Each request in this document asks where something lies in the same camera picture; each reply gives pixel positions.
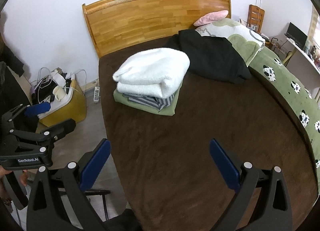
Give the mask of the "white fluffy cardigan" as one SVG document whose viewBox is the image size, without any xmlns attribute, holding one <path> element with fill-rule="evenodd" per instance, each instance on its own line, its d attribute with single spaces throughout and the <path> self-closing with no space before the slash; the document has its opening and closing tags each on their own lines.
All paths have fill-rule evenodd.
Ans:
<svg viewBox="0 0 320 231">
<path fill-rule="evenodd" d="M 120 93 L 164 99 L 178 90 L 189 65 L 189 57 L 184 52 L 154 48 L 131 55 L 112 78 Z"/>
</svg>

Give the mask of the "yellow storage box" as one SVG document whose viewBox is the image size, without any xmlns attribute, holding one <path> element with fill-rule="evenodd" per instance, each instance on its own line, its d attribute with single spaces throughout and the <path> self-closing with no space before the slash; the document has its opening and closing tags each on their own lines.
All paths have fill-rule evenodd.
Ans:
<svg viewBox="0 0 320 231">
<path fill-rule="evenodd" d="M 61 101 L 55 100 L 50 105 L 48 112 L 38 116 L 40 123 L 45 126 L 53 126 L 70 118 L 79 123 L 87 115 L 86 97 L 75 79 L 71 81 L 68 94 Z"/>
</svg>

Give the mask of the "white mug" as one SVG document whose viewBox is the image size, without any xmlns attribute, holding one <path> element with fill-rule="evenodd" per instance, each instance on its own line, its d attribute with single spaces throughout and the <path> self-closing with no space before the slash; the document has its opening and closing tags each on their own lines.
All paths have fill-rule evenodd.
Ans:
<svg viewBox="0 0 320 231">
<path fill-rule="evenodd" d="M 66 92 L 63 87 L 57 86 L 53 89 L 53 95 L 56 101 L 61 101 L 66 96 Z"/>
</svg>

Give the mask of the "white power strip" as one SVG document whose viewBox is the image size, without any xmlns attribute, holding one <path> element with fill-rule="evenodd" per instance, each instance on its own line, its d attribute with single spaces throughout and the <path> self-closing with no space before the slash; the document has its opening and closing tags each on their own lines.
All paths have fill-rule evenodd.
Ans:
<svg viewBox="0 0 320 231">
<path fill-rule="evenodd" d="M 100 100 L 100 87 L 96 86 L 94 88 L 93 102 L 98 103 Z"/>
</svg>

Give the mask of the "brown bed blanket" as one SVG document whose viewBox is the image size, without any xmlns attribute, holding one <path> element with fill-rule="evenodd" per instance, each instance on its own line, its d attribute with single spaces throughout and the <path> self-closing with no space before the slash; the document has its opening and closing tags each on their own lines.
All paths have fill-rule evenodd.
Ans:
<svg viewBox="0 0 320 231">
<path fill-rule="evenodd" d="M 297 228 L 318 195 L 311 151 L 288 113 L 256 78 L 232 84 L 187 73 L 173 116 L 114 100 L 112 75 L 120 65 L 132 54 L 164 43 L 165 39 L 145 42 L 99 60 L 112 157 L 142 228 L 212 228 L 234 196 L 210 156 L 212 139 L 257 168 L 281 167 Z"/>
</svg>

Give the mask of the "green folded garment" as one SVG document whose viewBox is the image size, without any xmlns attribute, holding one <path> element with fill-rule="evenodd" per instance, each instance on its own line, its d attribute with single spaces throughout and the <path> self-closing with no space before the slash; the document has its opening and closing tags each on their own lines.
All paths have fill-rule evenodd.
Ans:
<svg viewBox="0 0 320 231">
<path fill-rule="evenodd" d="M 113 97 L 114 97 L 115 102 L 121 103 L 121 104 L 128 106 L 128 107 L 131 107 L 131 108 L 135 108 L 135 109 L 138 109 L 141 111 L 145 111 L 148 113 L 157 114 L 157 115 L 161 115 L 161 116 L 173 116 L 175 114 L 175 108 L 177 105 L 179 93 L 180 93 L 180 89 L 178 89 L 174 93 L 175 97 L 174 97 L 174 101 L 172 102 L 172 104 L 169 107 L 164 108 L 160 111 L 158 111 L 157 109 L 152 108 L 152 107 L 148 107 L 145 105 L 140 105 L 140 104 L 136 104 L 134 102 L 130 102 L 130 101 L 128 101 L 127 98 L 123 97 L 122 93 L 119 93 L 117 90 L 115 90 L 113 92 Z"/>
</svg>

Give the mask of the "grey striped folded garment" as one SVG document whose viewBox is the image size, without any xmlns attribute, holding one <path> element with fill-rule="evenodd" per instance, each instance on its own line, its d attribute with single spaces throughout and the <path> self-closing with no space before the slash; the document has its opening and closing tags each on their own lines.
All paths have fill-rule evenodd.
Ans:
<svg viewBox="0 0 320 231">
<path fill-rule="evenodd" d="M 175 95 L 170 95 L 168 98 L 158 98 L 155 96 L 146 96 L 138 94 L 123 93 L 123 97 L 127 98 L 128 101 L 136 104 L 145 105 L 157 109 L 158 111 L 169 107 L 174 101 Z"/>
</svg>

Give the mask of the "green cow-print blanket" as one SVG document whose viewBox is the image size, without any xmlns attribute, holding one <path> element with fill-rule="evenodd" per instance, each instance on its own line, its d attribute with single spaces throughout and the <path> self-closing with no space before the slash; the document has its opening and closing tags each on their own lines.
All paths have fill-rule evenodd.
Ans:
<svg viewBox="0 0 320 231">
<path fill-rule="evenodd" d="M 312 166 L 319 182 L 319 106 L 305 86 L 264 47 L 249 64 L 280 101 L 310 147 Z"/>
</svg>

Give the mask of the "wooden headboard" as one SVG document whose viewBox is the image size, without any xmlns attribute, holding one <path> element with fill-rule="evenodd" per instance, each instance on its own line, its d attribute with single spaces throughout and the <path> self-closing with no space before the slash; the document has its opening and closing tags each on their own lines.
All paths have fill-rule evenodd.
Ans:
<svg viewBox="0 0 320 231">
<path fill-rule="evenodd" d="M 98 57 L 171 36 L 205 14 L 231 11 L 231 0 L 100 0 L 82 5 Z"/>
</svg>

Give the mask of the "black folded garment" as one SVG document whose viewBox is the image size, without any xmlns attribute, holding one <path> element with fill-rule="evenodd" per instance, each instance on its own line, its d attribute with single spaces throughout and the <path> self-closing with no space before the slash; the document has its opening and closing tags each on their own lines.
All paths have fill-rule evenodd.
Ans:
<svg viewBox="0 0 320 231">
<path fill-rule="evenodd" d="M 180 30 L 164 46 L 184 52 L 190 60 L 188 70 L 193 74 L 230 83 L 243 83 L 252 78 L 244 59 L 224 37 Z"/>
</svg>

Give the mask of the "white green patterned pillow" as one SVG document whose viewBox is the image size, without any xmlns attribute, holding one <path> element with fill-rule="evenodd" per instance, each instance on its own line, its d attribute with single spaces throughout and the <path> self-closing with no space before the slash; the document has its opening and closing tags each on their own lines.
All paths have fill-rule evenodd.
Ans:
<svg viewBox="0 0 320 231">
<path fill-rule="evenodd" d="M 226 38 L 244 59 L 247 66 L 265 46 L 265 40 L 258 33 L 230 18 L 199 26 L 196 31 L 201 36 Z"/>
</svg>

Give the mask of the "black monitor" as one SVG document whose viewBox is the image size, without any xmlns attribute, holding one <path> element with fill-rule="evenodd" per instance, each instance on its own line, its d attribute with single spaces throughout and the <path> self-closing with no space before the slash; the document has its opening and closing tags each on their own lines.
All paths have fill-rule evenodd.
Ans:
<svg viewBox="0 0 320 231">
<path fill-rule="evenodd" d="M 298 27 L 292 22 L 289 23 L 288 29 L 285 35 L 292 39 L 300 49 L 303 49 L 307 40 L 307 35 L 303 33 Z"/>
</svg>

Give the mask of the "wooden chair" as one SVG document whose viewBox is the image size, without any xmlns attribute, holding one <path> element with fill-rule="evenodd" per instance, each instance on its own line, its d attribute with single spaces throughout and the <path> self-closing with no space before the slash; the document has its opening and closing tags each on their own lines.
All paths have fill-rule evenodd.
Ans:
<svg viewBox="0 0 320 231">
<path fill-rule="evenodd" d="M 264 9 L 256 5 L 249 5 L 247 25 L 252 28 L 255 32 L 260 33 L 264 20 Z"/>
</svg>

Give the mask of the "pink pillow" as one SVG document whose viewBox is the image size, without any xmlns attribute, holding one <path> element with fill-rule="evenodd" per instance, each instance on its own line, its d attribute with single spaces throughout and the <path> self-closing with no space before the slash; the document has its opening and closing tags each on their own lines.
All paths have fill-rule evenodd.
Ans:
<svg viewBox="0 0 320 231">
<path fill-rule="evenodd" d="M 196 22 L 194 22 L 194 26 L 199 27 L 199 26 L 210 24 L 214 21 L 218 21 L 223 18 L 226 18 L 228 14 L 229 14 L 228 10 L 221 10 L 221 11 L 205 14 L 204 16 L 199 18 Z"/>
</svg>

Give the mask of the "white wall desk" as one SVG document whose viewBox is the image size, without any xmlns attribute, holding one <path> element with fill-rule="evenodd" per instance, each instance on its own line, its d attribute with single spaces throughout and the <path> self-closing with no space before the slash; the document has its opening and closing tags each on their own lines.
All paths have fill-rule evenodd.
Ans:
<svg viewBox="0 0 320 231">
<path fill-rule="evenodd" d="M 282 64 L 286 65 L 290 61 L 291 57 L 293 57 L 293 55 L 295 55 L 296 52 L 299 52 L 300 54 L 302 54 L 305 57 L 305 59 L 310 63 L 310 65 L 312 65 L 314 70 L 319 74 L 319 68 L 317 68 L 314 61 L 301 48 L 299 48 L 299 46 L 295 43 L 295 41 L 293 39 L 288 38 L 288 37 L 286 38 L 286 40 L 291 45 L 293 45 L 294 49 L 293 49 L 293 51 L 288 52 L 287 56 L 282 61 Z"/>
</svg>

